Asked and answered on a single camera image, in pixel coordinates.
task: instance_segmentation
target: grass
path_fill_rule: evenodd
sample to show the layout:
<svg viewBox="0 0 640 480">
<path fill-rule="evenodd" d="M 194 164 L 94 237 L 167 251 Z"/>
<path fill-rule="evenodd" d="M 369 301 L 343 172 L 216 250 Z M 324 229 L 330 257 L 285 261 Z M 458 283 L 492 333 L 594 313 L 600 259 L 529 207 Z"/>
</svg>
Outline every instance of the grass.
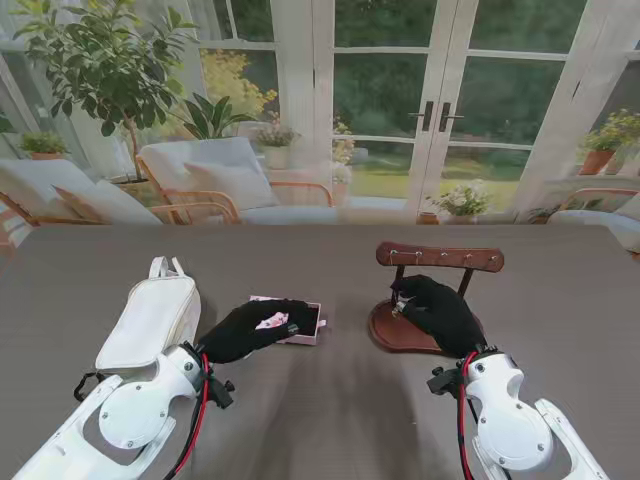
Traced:
<svg viewBox="0 0 640 480">
<path fill-rule="evenodd" d="M 349 193 L 364 197 L 407 198 L 409 172 L 406 167 L 399 168 L 393 160 L 387 158 L 385 161 L 386 164 L 396 163 L 393 168 L 381 168 L 380 161 L 354 165 Z M 482 179 L 491 195 L 490 210 L 501 212 L 513 200 L 522 168 L 519 164 L 488 164 L 468 157 L 449 157 L 440 182 L 440 194 L 456 185 Z"/>
</svg>

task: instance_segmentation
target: gray table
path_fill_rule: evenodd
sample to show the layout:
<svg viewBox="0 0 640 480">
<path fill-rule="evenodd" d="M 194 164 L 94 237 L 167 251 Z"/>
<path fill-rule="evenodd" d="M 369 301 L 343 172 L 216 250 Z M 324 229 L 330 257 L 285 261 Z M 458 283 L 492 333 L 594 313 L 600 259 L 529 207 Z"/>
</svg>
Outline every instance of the gray table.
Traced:
<svg viewBox="0 0 640 480">
<path fill-rule="evenodd" d="M 236 402 L 209 411 L 183 478 L 461 478 L 455 404 L 425 385 L 448 361 L 387 354 L 367 336 L 394 275 L 375 261 L 382 240 L 500 247 L 504 270 L 476 273 L 467 293 L 490 342 L 526 372 L 525 399 L 556 402 L 611 478 L 636 477 L 639 265 L 599 227 L 440 226 L 39 229 L 0 277 L 0 478 L 73 411 L 73 387 L 156 255 L 196 279 L 200 332 L 252 294 L 321 302 L 329 321 L 318 347 L 278 345 L 218 369 Z M 407 273 L 419 271 L 460 278 Z M 190 404 L 172 409 L 180 429 L 145 478 L 162 478 L 181 448 Z M 565 468 L 560 456 L 554 469 Z"/>
</svg>

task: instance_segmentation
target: white cushion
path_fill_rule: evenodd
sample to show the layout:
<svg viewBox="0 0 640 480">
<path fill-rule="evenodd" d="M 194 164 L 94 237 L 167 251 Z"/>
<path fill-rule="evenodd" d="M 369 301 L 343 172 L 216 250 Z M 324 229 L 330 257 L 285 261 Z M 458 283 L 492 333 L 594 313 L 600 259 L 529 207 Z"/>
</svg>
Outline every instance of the white cushion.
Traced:
<svg viewBox="0 0 640 480">
<path fill-rule="evenodd" d="M 614 213 L 640 222 L 640 193 L 634 195 Z"/>
<path fill-rule="evenodd" d="M 162 222 L 153 213 L 147 210 L 135 198 L 120 190 L 115 185 L 100 180 L 96 185 L 82 190 L 68 190 L 77 199 L 88 205 L 95 214 L 103 221 L 112 224 L 134 224 L 134 225 L 161 225 Z M 73 199 L 67 199 L 73 205 Z M 82 215 L 83 206 L 75 206 L 78 213 Z"/>
<path fill-rule="evenodd" d="M 549 218 L 549 223 L 601 225 L 607 227 L 625 250 L 640 252 L 640 222 L 615 213 L 589 210 L 563 210 Z"/>
<path fill-rule="evenodd" d="M 213 190 L 231 197 L 238 210 L 272 207 L 278 204 L 269 181 L 262 172 L 245 167 L 207 163 L 185 163 L 195 190 Z"/>
<path fill-rule="evenodd" d="M 140 156 L 166 190 L 194 190 L 185 163 L 245 167 L 262 173 L 249 140 L 244 137 L 156 143 L 143 147 Z"/>
<path fill-rule="evenodd" d="M 32 215 L 77 218 L 52 185 L 65 190 L 94 186 L 89 177 L 68 160 L 0 160 L 0 192 Z"/>
<path fill-rule="evenodd" d="M 240 212 L 240 219 L 251 225 L 336 225 L 338 212 L 330 207 L 265 207 Z"/>
</svg>

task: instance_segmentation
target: black glove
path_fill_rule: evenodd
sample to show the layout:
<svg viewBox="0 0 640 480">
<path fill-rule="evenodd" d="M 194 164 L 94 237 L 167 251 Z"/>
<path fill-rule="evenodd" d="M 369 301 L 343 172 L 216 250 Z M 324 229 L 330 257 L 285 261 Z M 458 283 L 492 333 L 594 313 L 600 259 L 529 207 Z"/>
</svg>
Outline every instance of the black glove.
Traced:
<svg viewBox="0 0 640 480">
<path fill-rule="evenodd" d="M 403 315 L 445 352 L 462 358 L 477 344 L 487 344 L 467 302 L 452 288 L 424 275 L 401 278 L 391 288 L 411 299 Z"/>
<path fill-rule="evenodd" d="M 289 320 L 284 325 L 256 330 L 260 322 L 276 313 L 288 313 Z M 316 322 L 317 313 L 305 302 L 299 300 L 251 301 L 235 308 L 218 325 L 213 327 L 198 341 L 203 353 L 214 363 L 230 363 L 246 357 L 254 350 L 290 337 L 293 325 L 307 330 Z"/>
</svg>

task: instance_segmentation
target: french door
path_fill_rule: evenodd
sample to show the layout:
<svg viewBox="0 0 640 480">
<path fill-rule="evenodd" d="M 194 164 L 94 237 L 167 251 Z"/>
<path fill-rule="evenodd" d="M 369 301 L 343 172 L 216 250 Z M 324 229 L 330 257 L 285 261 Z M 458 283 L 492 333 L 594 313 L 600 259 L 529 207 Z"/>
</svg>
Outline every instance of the french door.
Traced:
<svg viewBox="0 0 640 480">
<path fill-rule="evenodd" d="M 572 94 L 558 86 L 586 3 L 335 0 L 333 155 L 351 201 L 428 210 L 478 179 L 509 211 L 550 104 Z"/>
</svg>

